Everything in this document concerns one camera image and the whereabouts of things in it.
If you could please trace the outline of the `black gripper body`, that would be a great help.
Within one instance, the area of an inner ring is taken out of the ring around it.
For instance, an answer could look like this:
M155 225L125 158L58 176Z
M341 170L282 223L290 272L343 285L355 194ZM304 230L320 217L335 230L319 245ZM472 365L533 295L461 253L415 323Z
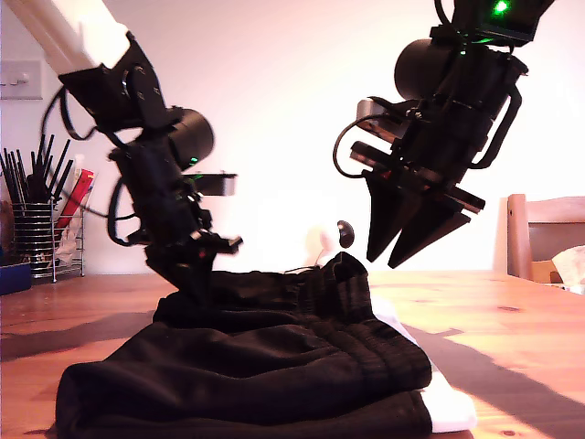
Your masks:
M485 201L459 187L471 168L474 155L485 143L489 123L481 123L479 134L441 120L428 121L417 109L361 109L354 126L390 144L384 153L371 145L356 142L350 157L372 168L409 192L409 199L448 199L477 213Z
M129 187L140 229L128 242L144 246L149 266L211 264L216 255L235 254L240 236L224 238L211 230L211 215L200 208L198 194L189 187L178 190Z

